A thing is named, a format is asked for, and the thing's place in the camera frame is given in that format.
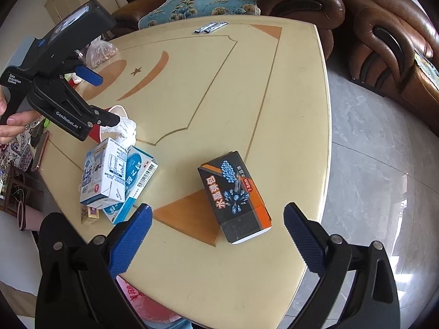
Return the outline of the person's left hand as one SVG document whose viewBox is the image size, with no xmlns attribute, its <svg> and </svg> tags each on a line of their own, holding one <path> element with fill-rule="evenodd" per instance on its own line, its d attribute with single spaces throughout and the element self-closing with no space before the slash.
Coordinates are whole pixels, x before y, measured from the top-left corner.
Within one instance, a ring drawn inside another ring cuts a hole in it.
<svg viewBox="0 0 439 329">
<path fill-rule="evenodd" d="M 34 109 L 12 114 L 8 117 L 6 124 L 0 127 L 1 145 L 11 142 L 17 135 L 24 132 L 27 125 L 40 119 L 41 116 Z"/>
</svg>

